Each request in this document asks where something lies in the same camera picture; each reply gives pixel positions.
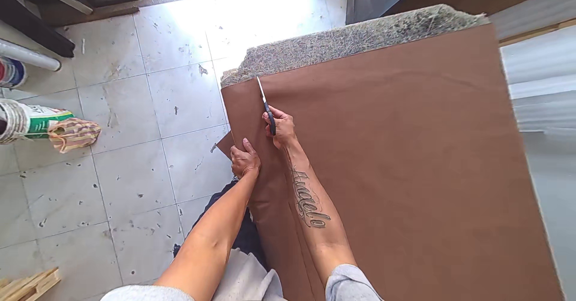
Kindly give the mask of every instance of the scissor blade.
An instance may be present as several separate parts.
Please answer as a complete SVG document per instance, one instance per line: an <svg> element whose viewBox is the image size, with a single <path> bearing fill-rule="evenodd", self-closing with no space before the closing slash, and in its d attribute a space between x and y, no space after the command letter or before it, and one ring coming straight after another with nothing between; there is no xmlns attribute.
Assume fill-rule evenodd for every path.
<svg viewBox="0 0 576 301"><path fill-rule="evenodd" d="M260 87L260 94L262 94L262 100L266 103L266 96L264 96L264 90L262 89L262 84L260 83L260 77L256 76L258 80L258 86Z"/></svg>

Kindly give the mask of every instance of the hand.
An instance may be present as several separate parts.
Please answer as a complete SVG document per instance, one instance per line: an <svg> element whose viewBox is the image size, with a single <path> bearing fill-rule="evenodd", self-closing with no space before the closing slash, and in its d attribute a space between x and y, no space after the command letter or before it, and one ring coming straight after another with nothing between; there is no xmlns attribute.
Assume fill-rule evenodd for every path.
<svg viewBox="0 0 576 301"><path fill-rule="evenodd" d="M242 140L242 144L247 152L243 152L242 150L236 148L236 146L232 146L230 148L230 155L232 157L232 172L238 176L238 178L242 178L248 172L255 171L256 175L260 172L260 157L252 147L252 144L248 141L248 139L244 138Z"/></svg>
<svg viewBox="0 0 576 301"><path fill-rule="evenodd" d="M274 123L276 124L276 135L272 135L270 132L270 118L268 113L264 112L262 118L268 123L266 126L266 135L268 137L274 138L274 145L277 149L286 147L292 141L297 141L296 133L294 132L294 119L292 115L288 115L277 108L270 105L270 112L274 117Z"/></svg>

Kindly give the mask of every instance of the black scissor handle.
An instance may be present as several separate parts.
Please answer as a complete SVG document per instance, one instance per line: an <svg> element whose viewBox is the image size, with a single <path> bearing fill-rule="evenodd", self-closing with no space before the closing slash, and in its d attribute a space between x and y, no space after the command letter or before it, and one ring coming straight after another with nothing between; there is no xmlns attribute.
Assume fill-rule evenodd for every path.
<svg viewBox="0 0 576 301"><path fill-rule="evenodd" d="M272 135L276 135L276 122L274 122L274 115L272 115L270 112L268 103L264 102L264 108L266 109L266 113L268 113L268 119L270 120L270 133Z"/></svg>

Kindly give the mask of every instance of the tile floor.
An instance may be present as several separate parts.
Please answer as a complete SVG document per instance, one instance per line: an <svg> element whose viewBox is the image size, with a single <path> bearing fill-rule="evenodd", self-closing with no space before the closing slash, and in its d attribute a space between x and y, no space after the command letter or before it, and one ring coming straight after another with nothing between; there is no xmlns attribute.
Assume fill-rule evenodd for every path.
<svg viewBox="0 0 576 301"><path fill-rule="evenodd" d="M219 91L248 47L344 25L346 0L184 0L69 26L56 73L29 68L6 98L99 123L94 145L0 146L0 277L59 266L42 300L98 300L158 278L174 244L232 179ZM85 42L84 53L81 43Z"/></svg>

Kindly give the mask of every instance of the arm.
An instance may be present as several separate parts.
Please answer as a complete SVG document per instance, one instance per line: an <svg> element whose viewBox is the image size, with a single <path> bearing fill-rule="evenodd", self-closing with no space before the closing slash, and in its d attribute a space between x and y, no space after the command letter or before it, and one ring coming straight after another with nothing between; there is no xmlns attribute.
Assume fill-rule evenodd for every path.
<svg viewBox="0 0 576 301"><path fill-rule="evenodd" d="M306 244L320 280L326 286L328 277L338 265L347 263L356 266L356 260L338 211L320 184L296 138L292 116L269 107L276 122L274 145L282 150L286 157L294 187L294 203ZM262 117L268 123L266 135L272 137L268 114L264 113Z"/></svg>
<svg viewBox="0 0 576 301"><path fill-rule="evenodd" d="M196 301L212 299L260 170L252 145L246 138L242 143L248 152L231 149L232 171L240 181L206 211L155 285L178 288Z"/></svg>

